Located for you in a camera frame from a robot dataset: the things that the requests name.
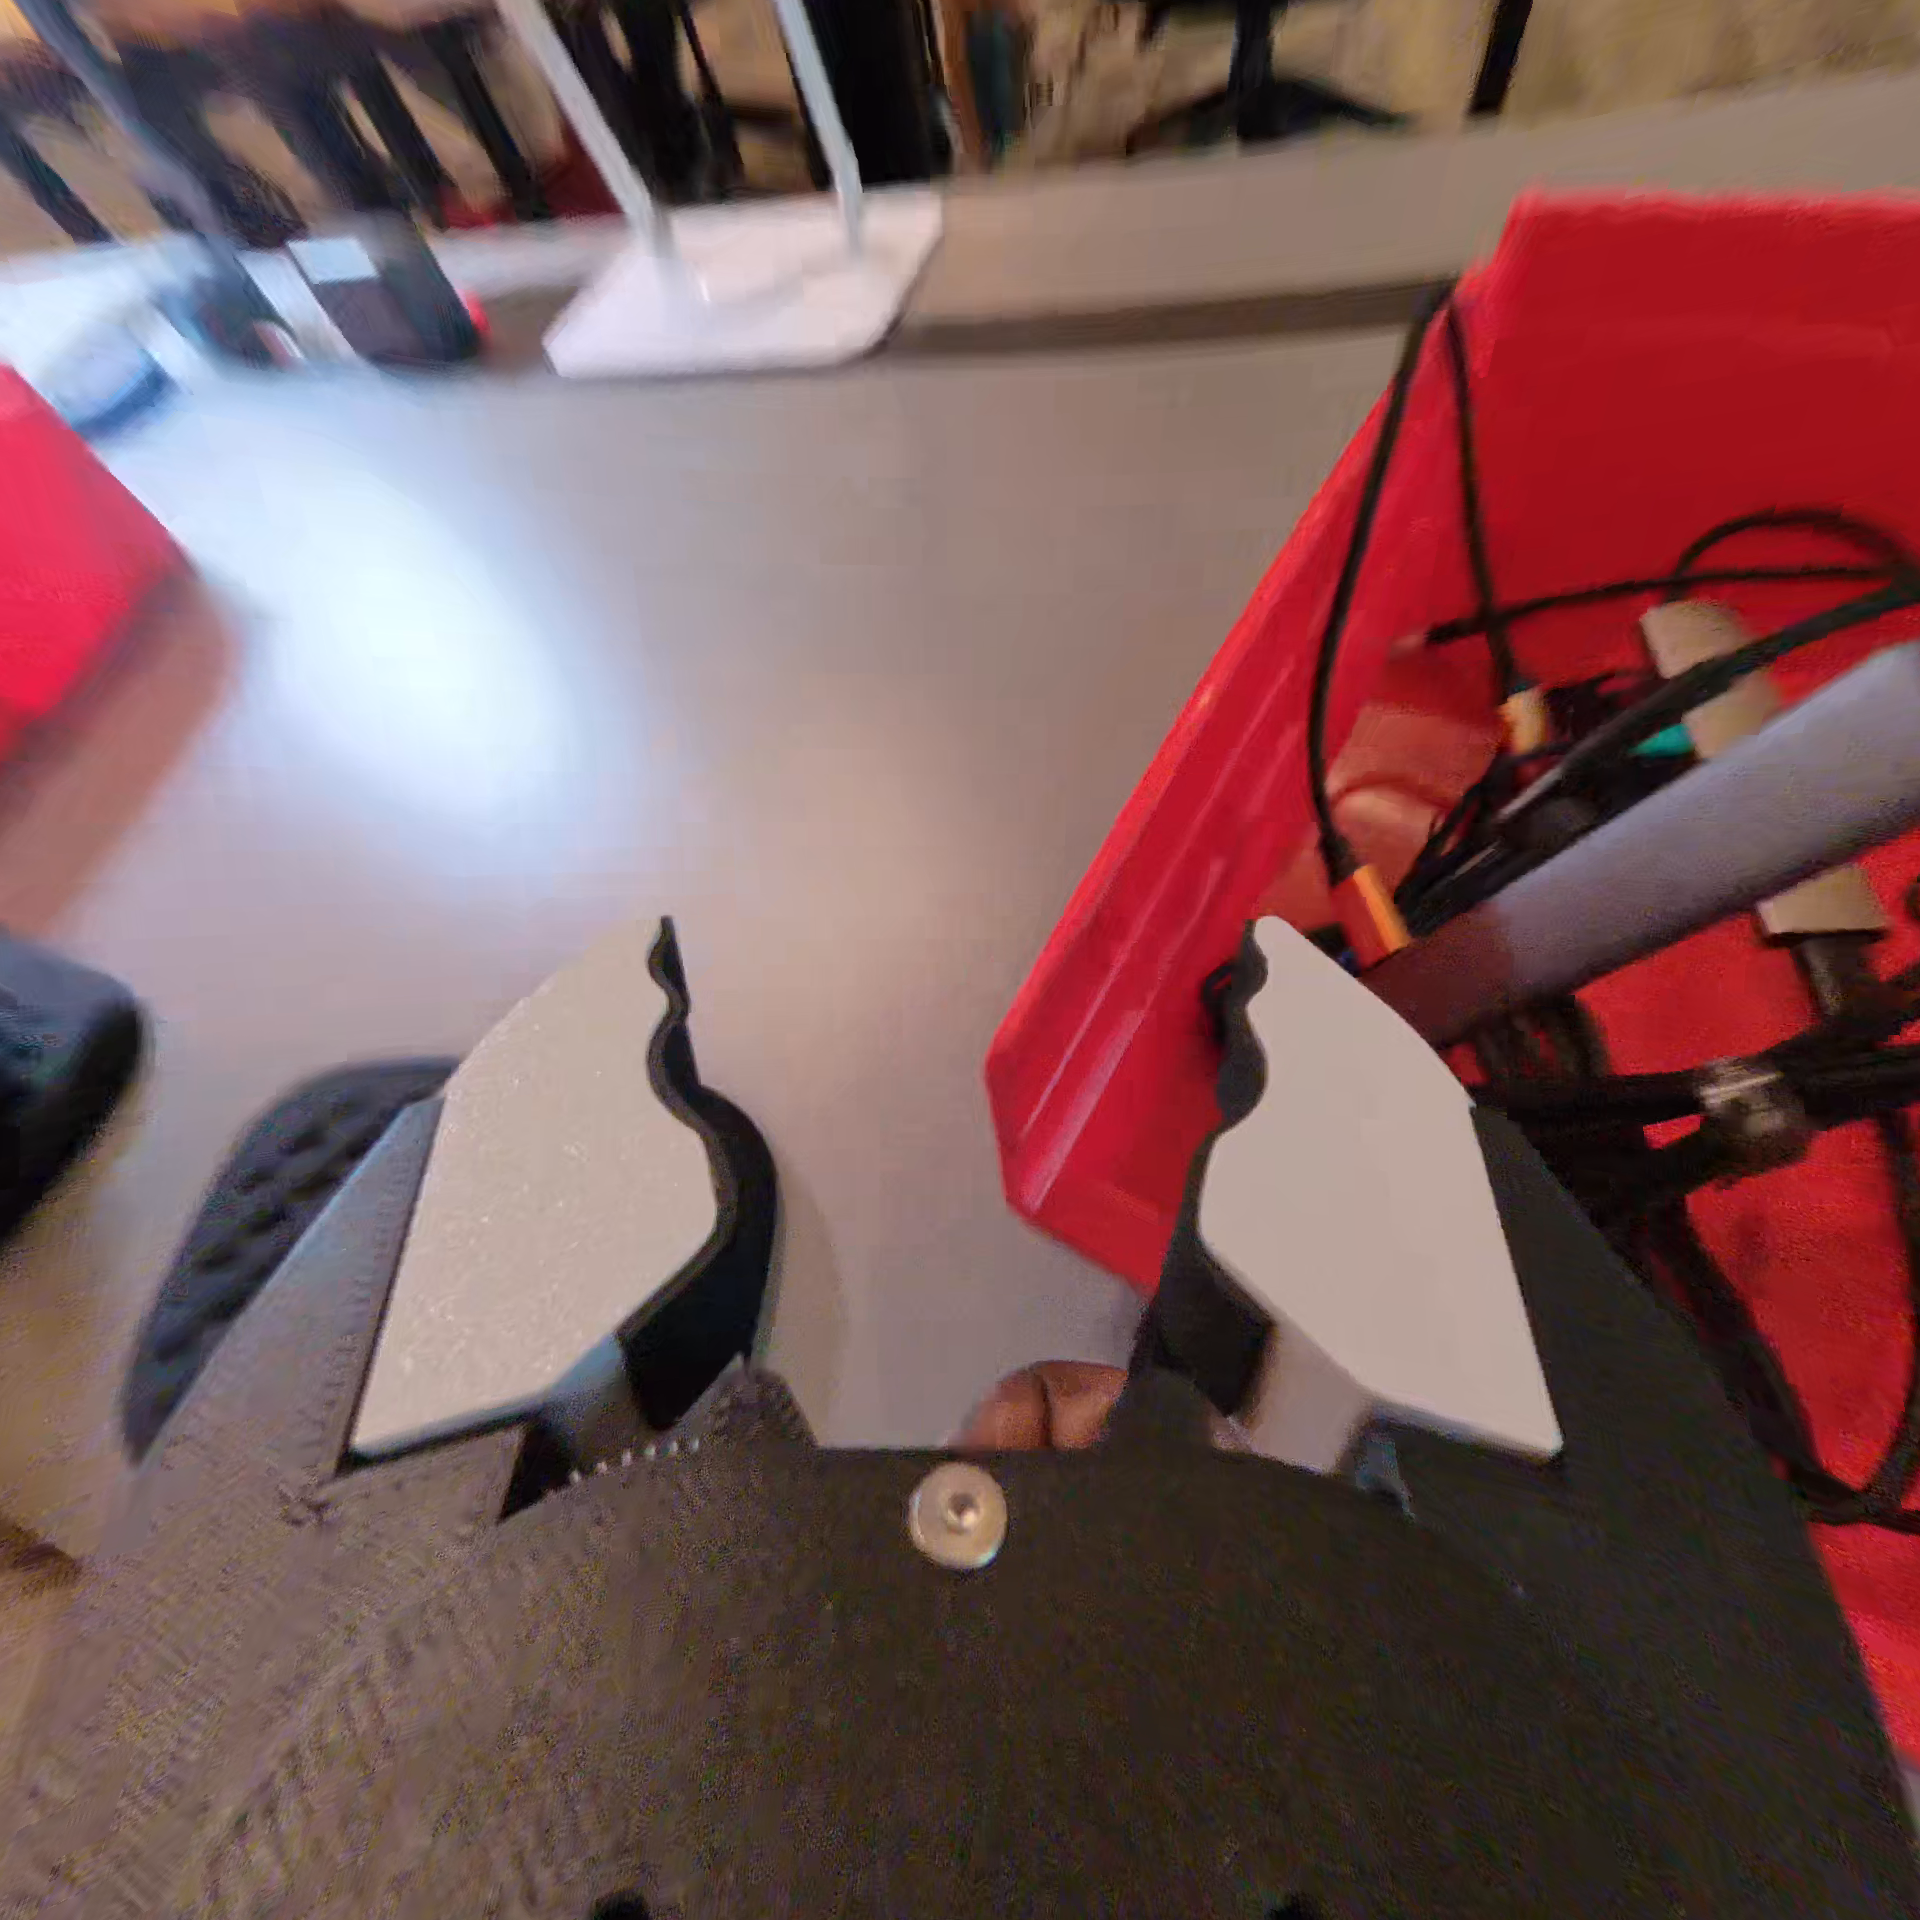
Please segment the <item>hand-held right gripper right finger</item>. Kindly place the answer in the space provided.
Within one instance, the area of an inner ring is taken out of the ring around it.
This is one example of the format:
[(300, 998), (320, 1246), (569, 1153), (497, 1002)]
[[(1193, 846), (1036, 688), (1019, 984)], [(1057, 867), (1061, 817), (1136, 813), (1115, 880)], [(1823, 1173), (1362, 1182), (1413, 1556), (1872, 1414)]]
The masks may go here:
[(1135, 1379), (1184, 1384), (1301, 1473), (1352, 1474), (1386, 1428), (1557, 1464), (1564, 1419), (1472, 1094), (1282, 920), (1245, 926), (1216, 1014), (1216, 1124)]

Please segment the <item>red bin with cables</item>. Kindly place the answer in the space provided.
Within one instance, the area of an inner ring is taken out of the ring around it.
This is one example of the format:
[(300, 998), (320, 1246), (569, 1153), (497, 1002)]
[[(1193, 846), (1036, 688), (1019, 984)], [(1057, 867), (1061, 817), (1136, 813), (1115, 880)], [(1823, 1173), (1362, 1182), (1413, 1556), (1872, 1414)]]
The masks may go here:
[[(1543, 688), (1642, 682), (1639, 616), (1717, 596), (1748, 630), (1916, 569), (1919, 216), (1905, 197), (1523, 198), (1434, 325), (1340, 630), (1328, 797), (1360, 862), (1405, 876), (1497, 750), (1497, 643)], [(1362, 419), (1180, 712), (1017, 990), (988, 1056), (1016, 1212), (1152, 1293), (1213, 1123), (1202, 984), (1242, 926), (1328, 924), (1308, 720), (1319, 640), (1373, 465)], [(1786, 936), (1744, 915), (1589, 992), (1625, 1069), (1786, 1041), (1810, 1013)], [(1914, 1320), (1890, 1177), (1865, 1124), (1744, 1190), (1698, 1234), (1808, 1414), (1837, 1493), (1903, 1418)], [(1900, 1530), (1824, 1526), (1817, 1556), (1895, 1748), (1916, 1763), (1916, 1478)]]

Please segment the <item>black perforated object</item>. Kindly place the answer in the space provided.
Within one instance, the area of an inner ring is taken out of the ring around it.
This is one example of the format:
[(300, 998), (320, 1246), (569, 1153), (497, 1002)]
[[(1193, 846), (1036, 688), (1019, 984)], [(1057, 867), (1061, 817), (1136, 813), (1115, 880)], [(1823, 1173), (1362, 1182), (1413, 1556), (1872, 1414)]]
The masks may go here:
[(393, 1121), (439, 1094), (456, 1068), (453, 1059), (335, 1068), (284, 1092), (240, 1133), (141, 1317), (116, 1405), (128, 1466), (154, 1451), (239, 1317)]

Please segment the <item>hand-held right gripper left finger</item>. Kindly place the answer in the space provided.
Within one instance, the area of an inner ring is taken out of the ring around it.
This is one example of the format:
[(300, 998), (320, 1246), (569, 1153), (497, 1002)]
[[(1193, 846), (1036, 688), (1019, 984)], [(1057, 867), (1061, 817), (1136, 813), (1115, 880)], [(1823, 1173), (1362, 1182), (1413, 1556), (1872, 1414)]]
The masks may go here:
[(353, 1453), (538, 1425), (576, 1461), (679, 1428), (761, 1350), (778, 1161), (714, 1088), (673, 916), (612, 929), (435, 1098)]

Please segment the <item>blurred black object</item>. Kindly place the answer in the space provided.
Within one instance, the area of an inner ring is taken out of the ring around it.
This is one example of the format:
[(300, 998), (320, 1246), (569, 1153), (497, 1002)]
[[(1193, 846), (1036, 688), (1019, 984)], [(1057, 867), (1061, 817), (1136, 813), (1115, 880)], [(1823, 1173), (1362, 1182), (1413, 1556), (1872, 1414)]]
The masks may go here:
[(145, 1048), (146, 1019), (123, 984), (2, 933), (2, 1241), (90, 1150)]

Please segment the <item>person's right hand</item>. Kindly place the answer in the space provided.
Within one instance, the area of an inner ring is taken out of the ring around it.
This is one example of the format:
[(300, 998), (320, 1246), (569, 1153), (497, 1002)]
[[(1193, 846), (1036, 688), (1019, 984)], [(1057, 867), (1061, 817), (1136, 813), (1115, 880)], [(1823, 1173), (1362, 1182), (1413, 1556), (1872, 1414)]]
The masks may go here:
[(1088, 1449), (1106, 1432), (1127, 1381), (1117, 1365), (1031, 1362), (972, 1405), (951, 1446), (972, 1457)]

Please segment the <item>grey usb hub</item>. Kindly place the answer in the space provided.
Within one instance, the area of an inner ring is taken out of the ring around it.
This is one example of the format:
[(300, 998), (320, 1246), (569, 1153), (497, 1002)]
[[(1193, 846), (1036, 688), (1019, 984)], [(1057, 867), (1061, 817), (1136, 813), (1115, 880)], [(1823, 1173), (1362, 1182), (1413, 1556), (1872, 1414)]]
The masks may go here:
[(1365, 973), (1435, 1048), (1593, 986), (1916, 829), (1919, 646), (1762, 731)]

